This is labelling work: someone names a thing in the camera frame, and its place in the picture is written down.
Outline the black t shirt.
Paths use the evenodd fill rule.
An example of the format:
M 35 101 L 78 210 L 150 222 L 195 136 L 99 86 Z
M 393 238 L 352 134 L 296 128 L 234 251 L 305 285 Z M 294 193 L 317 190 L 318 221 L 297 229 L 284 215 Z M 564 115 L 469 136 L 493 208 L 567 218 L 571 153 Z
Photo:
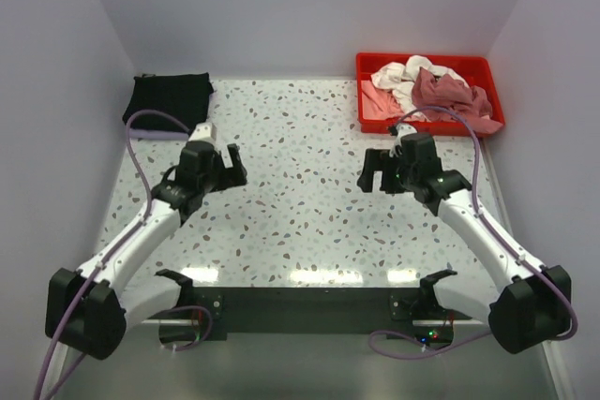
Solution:
M 192 129 L 207 120 L 213 93 L 214 88 L 207 72 L 137 76 L 122 120 L 126 124 L 134 113 L 153 110 L 166 113 Z

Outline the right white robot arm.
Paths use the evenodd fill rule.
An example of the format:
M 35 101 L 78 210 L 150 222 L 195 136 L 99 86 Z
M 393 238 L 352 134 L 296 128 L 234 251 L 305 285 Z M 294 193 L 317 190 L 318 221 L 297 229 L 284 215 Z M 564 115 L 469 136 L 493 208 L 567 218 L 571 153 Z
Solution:
M 455 270 L 440 270 L 420 280 L 416 298 L 408 305 L 412 316 L 436 319 L 454 310 L 485 321 L 511 354 L 576 332 L 568 272 L 533 256 L 490 216 L 475 183 L 457 170 L 443 168 L 431 135 L 407 134 L 398 136 L 389 150 L 366 149 L 357 181 L 363 192 L 372 191 L 376 173 L 382 176 L 382 192 L 411 193 L 450 227 L 482 263 L 499 293 L 494 301 L 479 300 L 454 286 Z

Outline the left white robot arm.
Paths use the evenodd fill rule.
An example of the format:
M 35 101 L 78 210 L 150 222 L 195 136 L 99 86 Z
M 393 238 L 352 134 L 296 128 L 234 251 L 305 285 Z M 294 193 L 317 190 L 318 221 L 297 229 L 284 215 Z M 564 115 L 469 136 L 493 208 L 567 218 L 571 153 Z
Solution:
M 244 186 L 247 171 L 238 145 L 232 160 L 208 140 L 188 141 L 135 218 L 78 269 L 58 270 L 48 288 L 45 334 L 97 360 L 114 353 L 127 331 L 155 315 L 187 316 L 198 308 L 191 278 L 161 269 L 144 288 L 127 288 L 151 254 L 174 235 L 214 192 Z

